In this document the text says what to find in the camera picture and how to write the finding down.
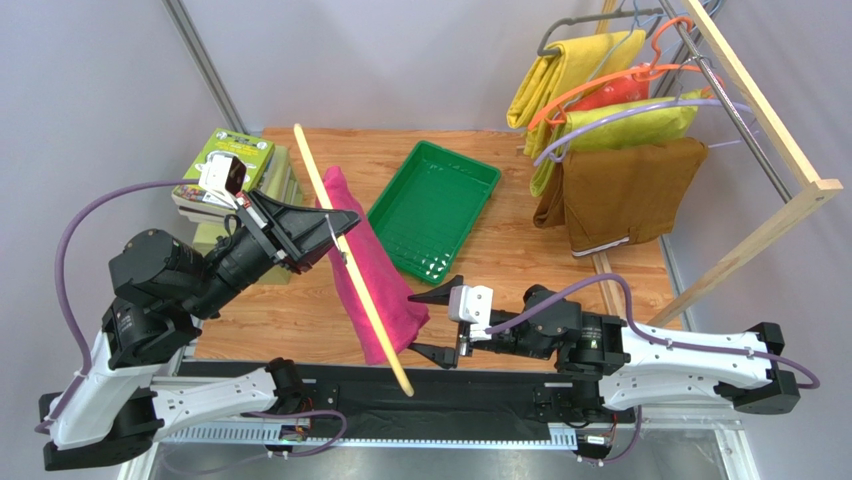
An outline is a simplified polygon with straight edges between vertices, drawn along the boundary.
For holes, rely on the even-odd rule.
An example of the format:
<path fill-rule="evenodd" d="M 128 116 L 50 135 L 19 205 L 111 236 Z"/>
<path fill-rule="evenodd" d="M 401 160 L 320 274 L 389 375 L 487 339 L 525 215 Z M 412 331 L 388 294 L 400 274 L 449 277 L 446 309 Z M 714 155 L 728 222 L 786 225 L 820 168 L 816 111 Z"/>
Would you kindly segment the pink trousers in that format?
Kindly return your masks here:
<path fill-rule="evenodd" d="M 413 290 L 385 252 L 367 221 L 364 208 L 350 191 L 342 169 L 338 166 L 327 169 L 323 175 L 323 184 L 335 209 L 351 210 L 360 217 L 358 225 L 345 234 L 345 239 L 350 251 L 354 254 L 392 346 L 396 352 L 400 353 L 417 339 L 421 328 L 430 320 L 429 309 L 424 304 L 409 300 Z M 340 254 L 333 252 L 329 255 L 329 259 L 338 297 L 352 322 L 365 363 L 379 365 L 385 362 L 386 355 L 372 329 Z"/>

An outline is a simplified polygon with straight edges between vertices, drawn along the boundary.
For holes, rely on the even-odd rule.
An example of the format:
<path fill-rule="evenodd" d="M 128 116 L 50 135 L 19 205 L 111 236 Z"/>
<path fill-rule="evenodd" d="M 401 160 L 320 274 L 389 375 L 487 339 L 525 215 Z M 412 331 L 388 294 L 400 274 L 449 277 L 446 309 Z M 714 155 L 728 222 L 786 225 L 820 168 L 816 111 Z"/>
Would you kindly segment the cream yellow hanger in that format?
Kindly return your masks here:
<path fill-rule="evenodd" d="M 324 186 L 302 125 L 295 123 L 293 125 L 293 133 L 303 163 L 307 169 L 311 185 L 314 189 L 316 199 L 319 201 L 323 209 L 333 209 L 334 205 L 329 197 L 326 187 Z M 336 240 L 336 248 L 338 249 L 339 256 L 341 257 L 347 275 L 353 284 L 359 302 L 367 315 L 371 329 L 379 342 L 381 350 L 385 354 L 386 360 L 397 380 L 397 383 L 404 394 L 411 398 L 415 393 L 414 387 L 409 380 L 395 349 L 393 348 L 393 344 L 387 334 L 386 328 L 368 290 L 367 284 L 365 283 L 358 266 L 357 259 L 351 251 L 348 240 L 344 234 L 332 233 L 332 236 Z"/>

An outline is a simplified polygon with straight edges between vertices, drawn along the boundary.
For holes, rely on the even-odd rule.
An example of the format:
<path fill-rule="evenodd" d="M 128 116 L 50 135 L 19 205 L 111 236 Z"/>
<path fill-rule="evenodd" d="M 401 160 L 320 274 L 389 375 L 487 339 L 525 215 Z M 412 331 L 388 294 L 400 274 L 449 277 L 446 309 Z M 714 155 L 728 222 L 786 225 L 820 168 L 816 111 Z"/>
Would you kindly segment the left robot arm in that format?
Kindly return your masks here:
<path fill-rule="evenodd" d="M 130 239 L 109 263 L 115 297 L 88 364 L 64 392 L 40 398 L 50 436 L 45 469 L 118 465 L 177 431 L 223 417 L 305 414 L 305 385 L 282 358 L 197 387 L 162 390 L 153 379 L 201 335 L 201 321 L 273 268 L 310 270 L 359 222 L 351 210 L 293 206 L 250 191 L 238 195 L 226 235 L 207 254 L 159 229 Z"/>

